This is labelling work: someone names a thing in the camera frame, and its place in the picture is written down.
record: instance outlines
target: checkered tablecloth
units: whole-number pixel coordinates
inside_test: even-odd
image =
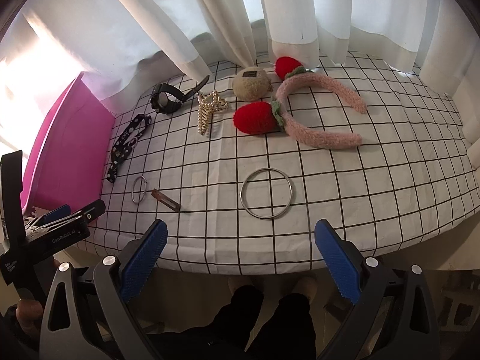
[[[259,55],[257,64],[280,79]],[[169,240],[159,267],[211,274],[274,274],[324,266],[314,243],[315,223],[328,219],[339,235],[364,255],[395,251],[450,230],[479,210],[478,185],[467,158],[468,143],[453,101],[425,87],[418,67],[395,71],[380,59],[351,52],[344,66],[320,57],[317,69],[358,91],[368,104],[361,115],[322,88],[303,88],[289,97],[292,115],[306,126],[357,132],[364,144],[353,150],[324,150],[297,143],[284,133],[247,136],[232,116],[244,105],[233,94],[241,68],[230,62],[211,66],[210,82],[229,103],[213,117],[210,132],[197,132],[196,100],[175,114],[155,114],[147,104],[151,90],[135,110],[116,117],[111,145],[138,113],[154,118],[114,185],[104,180],[107,211],[79,243],[97,254],[116,254],[141,236],[155,218],[168,226]],[[178,76],[170,84],[186,91],[195,82]],[[110,154],[106,156],[106,170]],[[250,216],[239,201],[249,173],[273,167],[294,186],[292,205],[274,220]],[[147,190],[160,189],[181,204],[172,212],[147,193],[131,201],[135,178]],[[282,209],[288,187],[276,173],[258,175],[246,188],[249,207],[260,215]]]

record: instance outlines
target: silver screw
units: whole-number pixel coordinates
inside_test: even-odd
[[[103,265],[111,266],[115,262],[115,256],[107,256],[103,259]]]
[[[412,265],[412,272],[420,275],[422,273],[422,269],[418,265]]]
[[[378,266],[378,260],[375,259],[374,257],[367,257],[367,259],[365,260],[365,262],[367,263],[368,266],[371,266],[373,268],[375,268],[376,266]]]
[[[60,272],[65,272],[66,270],[68,270],[68,268],[70,268],[70,264],[68,262],[62,262],[58,267],[58,270]]]

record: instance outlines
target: silver bangle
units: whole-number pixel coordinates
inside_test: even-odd
[[[287,183],[289,184],[289,188],[290,188],[290,198],[289,198],[289,201],[288,203],[286,204],[286,206],[284,207],[284,209],[282,211],[280,211],[279,213],[277,214],[273,214],[273,215],[270,215],[270,216],[261,216],[261,215],[258,215],[258,214],[255,214],[254,212],[251,211],[250,208],[247,207],[247,204],[243,201],[243,190],[245,188],[245,186],[247,185],[247,182],[255,175],[259,174],[260,172],[264,172],[264,171],[267,171],[267,170],[270,170],[272,172],[277,172],[277,173],[280,173],[284,179],[287,181]],[[242,186],[241,186],[241,189],[240,189],[240,203],[242,204],[242,206],[244,207],[244,209],[246,210],[246,212],[248,212],[251,216],[254,216],[255,218],[259,218],[259,219],[273,219],[273,218],[277,218],[278,216],[284,214],[284,212],[290,207],[290,204],[292,203],[292,198],[293,198],[293,188],[292,188],[292,183],[290,181],[290,178],[288,177],[287,174],[285,174],[284,172],[282,172],[281,170],[278,170],[278,169],[275,169],[275,168],[260,168],[260,169],[257,169],[255,170],[253,173],[250,173],[247,178],[245,179],[245,181],[243,182]]]
[[[135,185],[137,184],[138,180],[142,180],[140,182],[140,196],[138,197],[138,201],[135,200],[134,198],[134,190],[135,190]],[[142,184],[145,183],[145,190],[142,191]],[[138,176],[135,181],[133,182],[133,185],[131,186],[131,201],[134,202],[135,204],[140,204],[140,202],[143,200],[145,197],[145,194],[147,192],[147,180],[143,176]]]

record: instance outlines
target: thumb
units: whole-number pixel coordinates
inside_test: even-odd
[[[18,324],[25,334],[33,339],[38,339],[40,337],[40,331],[34,325],[34,322],[40,319],[43,315],[43,308],[40,302],[31,299],[21,299],[17,304],[15,315]]]

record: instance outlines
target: metal ring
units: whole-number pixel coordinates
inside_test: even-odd
[[[140,196],[138,197],[138,201],[135,200],[134,198],[134,190],[135,190],[135,185],[137,184],[137,181],[138,180],[142,180],[143,182],[140,183]],[[145,183],[145,190],[142,191],[142,184]],[[145,194],[147,193],[147,180],[145,179],[145,177],[143,176],[138,176],[135,181],[133,182],[133,185],[131,186],[131,201],[134,202],[135,204],[140,204],[140,202],[143,200],[143,198],[145,197]]]
[[[260,172],[264,172],[264,171],[267,171],[267,170],[270,170],[272,172],[277,172],[277,173],[280,173],[284,179],[287,181],[287,183],[289,184],[289,188],[290,188],[290,198],[289,198],[289,202],[286,204],[286,206],[284,207],[284,209],[282,211],[280,211],[279,213],[277,214],[274,214],[274,215],[270,215],[270,216],[261,216],[261,215],[257,215],[255,214],[254,212],[252,212],[250,210],[250,208],[247,207],[247,204],[243,201],[243,189],[245,188],[245,186],[247,185],[247,182],[255,175],[259,174]],[[244,209],[246,210],[246,212],[248,212],[251,216],[254,216],[255,218],[258,218],[258,219],[273,219],[273,218],[277,218],[278,216],[284,214],[284,212],[290,207],[290,204],[292,203],[292,198],[293,198],[293,188],[292,188],[292,183],[290,181],[290,178],[288,177],[287,174],[285,174],[284,172],[282,172],[281,170],[278,170],[278,169],[275,169],[275,168],[260,168],[260,169],[257,169],[255,170],[254,172],[250,173],[247,178],[245,179],[245,181],[243,182],[242,186],[241,186],[241,189],[240,189],[240,203],[242,204],[242,206],[244,207]]]

